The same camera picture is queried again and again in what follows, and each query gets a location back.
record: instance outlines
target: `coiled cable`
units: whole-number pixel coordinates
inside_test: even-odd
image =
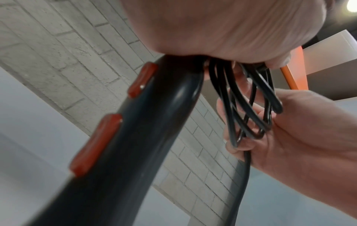
[[[247,78],[252,79],[252,90],[247,102],[241,90],[236,84],[232,65],[230,61],[211,58],[209,62],[209,76],[214,89],[220,96],[225,109],[226,122],[228,127],[229,139],[233,147],[238,147],[244,137],[251,139],[261,139],[264,134],[271,129],[271,111],[280,114],[283,112],[283,106],[274,92],[273,81],[270,70],[265,65],[240,64],[243,73]],[[264,96],[264,116],[260,119],[253,110],[253,103],[256,97],[257,89]],[[238,114],[237,105],[245,112],[244,118]],[[249,126],[248,121],[251,119],[259,128],[254,132]],[[237,220],[239,206],[242,202],[245,189],[248,184],[251,165],[251,152],[244,152],[244,175],[240,185],[236,200],[234,201],[231,211],[226,220],[226,226],[234,226]]]

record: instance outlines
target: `brick wall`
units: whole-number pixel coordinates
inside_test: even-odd
[[[160,56],[138,40],[118,0],[0,0],[0,66],[87,134]],[[201,96],[153,182],[190,226],[221,225],[240,184],[223,126]]]

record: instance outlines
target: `red button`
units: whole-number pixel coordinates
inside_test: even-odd
[[[121,114],[108,114],[102,118],[86,145],[78,152],[70,164],[75,176],[85,175],[96,163],[123,121]]]
[[[141,69],[138,77],[128,89],[128,96],[135,98],[141,94],[142,90],[148,84],[155,71],[159,68],[157,64],[147,62]]]

